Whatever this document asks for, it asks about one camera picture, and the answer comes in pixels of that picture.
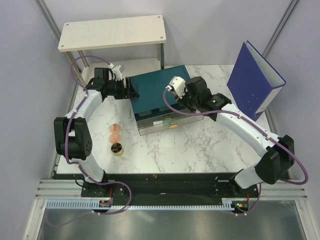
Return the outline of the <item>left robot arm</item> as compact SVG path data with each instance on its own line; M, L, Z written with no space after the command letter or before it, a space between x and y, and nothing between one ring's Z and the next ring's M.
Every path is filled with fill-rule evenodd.
M88 121L107 97L116 100L139 98L130 78L123 78L122 70L122 65L96 67L88 84L80 85L83 94L78 106L64 117L56 117L53 122L56 152L64 156L69 165L79 168L85 180L93 183L92 191L99 197L109 193L110 185L106 182L105 171L92 154Z

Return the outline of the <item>teal drawer organizer box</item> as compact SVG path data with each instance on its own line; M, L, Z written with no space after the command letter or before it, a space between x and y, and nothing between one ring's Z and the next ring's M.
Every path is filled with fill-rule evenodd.
M163 100L163 92L173 77L189 80L185 65L130 76L129 80L139 97L131 100L135 121L150 126L157 117L173 114Z

